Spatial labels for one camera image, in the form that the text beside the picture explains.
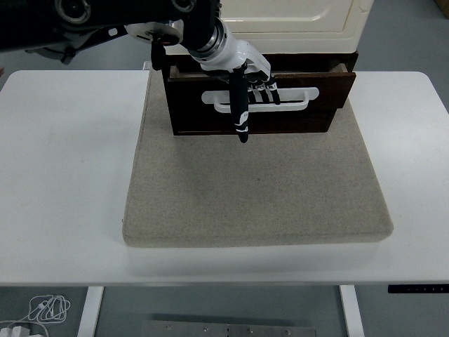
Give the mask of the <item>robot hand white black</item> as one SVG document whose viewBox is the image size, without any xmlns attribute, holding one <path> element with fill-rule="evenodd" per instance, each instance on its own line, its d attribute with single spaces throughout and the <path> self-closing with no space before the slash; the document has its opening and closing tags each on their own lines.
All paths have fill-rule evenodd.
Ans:
<svg viewBox="0 0 449 337">
<path fill-rule="evenodd" d="M 249 99 L 252 88 L 266 89 L 272 93 L 273 102 L 280 103 L 271 65 L 247 41 L 235 39 L 224 33 L 214 46 L 205 51 L 192 51 L 206 74 L 221 78 L 229 84 L 230 113 L 234 128 L 242 143 L 248 141 Z"/>
</svg>

